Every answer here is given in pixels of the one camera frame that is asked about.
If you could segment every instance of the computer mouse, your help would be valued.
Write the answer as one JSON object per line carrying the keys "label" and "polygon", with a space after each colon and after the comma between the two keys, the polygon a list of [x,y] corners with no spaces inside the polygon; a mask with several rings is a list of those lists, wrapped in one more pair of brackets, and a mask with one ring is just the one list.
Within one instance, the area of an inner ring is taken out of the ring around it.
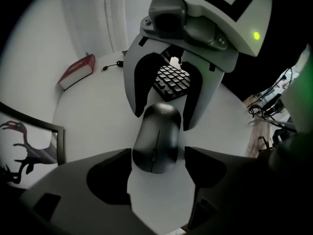
{"label": "computer mouse", "polygon": [[148,107],[133,148],[133,161],[143,171],[161,174],[177,161],[181,117],[171,105]]}

